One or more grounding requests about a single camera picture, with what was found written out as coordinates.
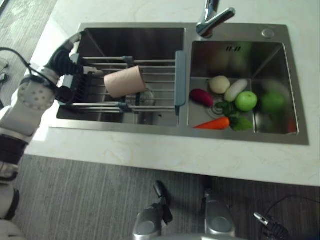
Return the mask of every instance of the red radish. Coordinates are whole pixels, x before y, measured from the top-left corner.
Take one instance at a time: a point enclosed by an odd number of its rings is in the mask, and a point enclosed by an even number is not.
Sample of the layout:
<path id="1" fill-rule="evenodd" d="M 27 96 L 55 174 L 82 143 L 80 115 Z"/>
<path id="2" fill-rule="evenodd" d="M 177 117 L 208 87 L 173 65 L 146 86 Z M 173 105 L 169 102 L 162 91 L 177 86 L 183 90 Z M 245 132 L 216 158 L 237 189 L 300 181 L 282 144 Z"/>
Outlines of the red radish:
<path id="1" fill-rule="evenodd" d="M 212 96 L 210 95 L 210 93 L 199 88 L 193 89 L 190 92 L 190 98 L 193 101 L 199 104 L 202 104 L 206 107 L 212 107 L 214 105 L 214 100 L 212 99 Z"/>

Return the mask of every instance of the radish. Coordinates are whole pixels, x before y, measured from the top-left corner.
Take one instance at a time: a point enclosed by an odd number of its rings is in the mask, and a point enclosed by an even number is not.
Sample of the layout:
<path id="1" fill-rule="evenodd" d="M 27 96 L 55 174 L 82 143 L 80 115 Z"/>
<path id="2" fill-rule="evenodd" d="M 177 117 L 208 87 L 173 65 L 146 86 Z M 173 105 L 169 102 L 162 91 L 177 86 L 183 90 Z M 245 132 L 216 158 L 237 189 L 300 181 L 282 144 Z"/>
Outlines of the radish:
<path id="1" fill-rule="evenodd" d="M 248 81 L 246 79 L 240 79 L 229 87 L 229 89 L 224 94 L 224 100 L 227 102 L 233 102 L 236 100 L 237 96 L 246 89 L 248 86 Z"/>
<path id="2" fill-rule="evenodd" d="M 207 91 L 205 90 L 202 90 L 202 89 L 193 89 L 191 92 L 190 92 L 190 98 L 199 103 L 199 104 L 202 104 L 206 107 L 212 107 L 214 105 L 214 101 L 212 99 L 212 96 L 210 95 L 210 93 L 208 93 Z"/>

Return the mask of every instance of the dish rack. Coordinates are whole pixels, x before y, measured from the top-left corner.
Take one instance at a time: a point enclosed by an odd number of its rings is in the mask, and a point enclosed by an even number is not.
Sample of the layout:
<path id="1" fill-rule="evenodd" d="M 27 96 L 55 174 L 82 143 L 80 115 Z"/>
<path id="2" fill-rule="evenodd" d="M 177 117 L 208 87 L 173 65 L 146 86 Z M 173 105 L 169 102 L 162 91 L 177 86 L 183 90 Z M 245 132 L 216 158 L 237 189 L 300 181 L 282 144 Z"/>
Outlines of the dish rack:
<path id="1" fill-rule="evenodd" d="M 177 51 L 175 59 L 134 59 L 122 57 L 70 57 L 75 63 L 95 67 L 104 75 L 139 66 L 146 83 L 145 92 L 112 98 L 104 77 L 66 76 L 64 86 L 74 95 L 71 102 L 60 105 L 80 114 L 175 113 L 186 103 L 186 54 Z"/>

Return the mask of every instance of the wire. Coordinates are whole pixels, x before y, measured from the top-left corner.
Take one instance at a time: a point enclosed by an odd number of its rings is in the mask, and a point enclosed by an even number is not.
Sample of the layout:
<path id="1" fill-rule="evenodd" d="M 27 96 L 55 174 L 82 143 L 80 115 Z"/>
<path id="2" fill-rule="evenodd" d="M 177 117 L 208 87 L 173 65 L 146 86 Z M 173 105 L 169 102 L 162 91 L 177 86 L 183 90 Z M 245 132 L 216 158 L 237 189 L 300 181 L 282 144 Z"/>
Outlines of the wire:
<path id="1" fill-rule="evenodd" d="M 320 201 L 317 201 L 317 200 L 314 200 L 314 199 L 311 199 L 311 198 L 308 198 L 308 197 L 305 197 L 305 196 L 300 196 L 300 195 L 287 195 L 283 198 L 281 198 L 280 200 L 274 202 L 269 208 L 268 210 L 265 212 L 264 216 L 267 217 L 267 215 L 269 214 L 269 212 L 276 206 L 278 205 L 279 203 L 281 203 L 282 201 L 286 200 L 286 199 L 289 199 L 289 198 L 300 198 L 300 199 L 304 199 L 304 200 L 307 200 L 307 201 L 310 201 L 310 202 L 314 202 L 316 204 L 320 204 Z M 263 233 L 263 225 L 260 226 L 260 234 L 259 234 L 259 239 L 261 240 L 262 238 L 262 233 Z"/>
<path id="2" fill-rule="evenodd" d="M 14 53 L 15 55 L 17 55 L 19 57 L 19 59 L 21 60 L 21 62 L 23 63 L 23 65 L 28 69 L 29 73 L 32 75 L 32 67 L 30 67 L 30 63 L 28 63 L 23 56 L 20 55 L 20 53 L 18 53 L 16 50 L 13 50 L 9 47 L 0 47 L 0 52 L 1 51 L 9 51 Z"/>
<path id="3" fill-rule="evenodd" d="M 0 74 L 2 73 L 3 70 L 5 70 L 8 66 L 9 66 L 9 62 L 7 61 L 7 59 L 0 57 L 0 60 L 4 62 L 4 66 L 2 69 L 0 69 Z"/>
<path id="4" fill-rule="evenodd" d="M 274 204 L 272 204 L 269 207 L 269 209 L 266 211 L 265 215 L 268 215 L 268 213 L 271 211 L 271 209 L 273 209 L 276 205 L 278 205 L 282 201 L 284 201 L 286 199 L 289 199 L 289 198 L 300 198 L 300 199 L 304 199 L 304 200 L 308 200 L 308 201 L 314 202 L 316 204 L 320 204 L 320 201 L 317 201 L 317 200 L 314 200 L 314 199 L 311 199 L 311 198 L 308 198 L 308 197 L 304 197 L 304 196 L 300 196 L 300 195 L 288 195 L 288 196 L 285 196 L 285 197 L 281 198 L 280 200 L 276 201 Z"/>
<path id="5" fill-rule="evenodd" d="M 1 52 L 1 51 L 9 51 L 9 52 L 12 52 L 12 53 L 16 54 L 16 55 L 20 58 L 20 60 L 21 60 L 21 62 L 23 63 L 23 65 L 28 69 L 30 75 L 32 75 L 32 72 L 35 72 L 35 73 L 37 73 L 39 76 L 45 78 L 51 85 L 55 86 L 55 84 L 54 84 L 49 78 L 47 78 L 45 75 L 43 75 L 42 73 L 38 72 L 38 71 L 35 70 L 33 67 L 31 67 L 31 64 L 28 63 L 28 62 L 24 59 L 24 57 L 21 56 L 21 54 L 18 53 L 16 50 L 13 50 L 13 49 L 11 49 L 11 48 L 9 48 L 9 47 L 0 47 L 0 52 Z"/>

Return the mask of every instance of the orange carrot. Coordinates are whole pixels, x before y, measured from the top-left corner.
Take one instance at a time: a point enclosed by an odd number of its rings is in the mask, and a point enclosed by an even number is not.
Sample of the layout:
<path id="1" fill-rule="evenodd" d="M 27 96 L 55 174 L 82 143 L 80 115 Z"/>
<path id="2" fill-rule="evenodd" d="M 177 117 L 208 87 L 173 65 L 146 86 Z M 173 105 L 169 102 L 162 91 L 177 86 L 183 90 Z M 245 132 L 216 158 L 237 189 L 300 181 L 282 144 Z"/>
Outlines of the orange carrot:
<path id="1" fill-rule="evenodd" d="M 226 116 L 220 117 L 213 121 L 208 121 L 201 125 L 195 126 L 195 129 L 211 129 L 211 130 L 223 130 L 230 126 L 230 120 Z"/>

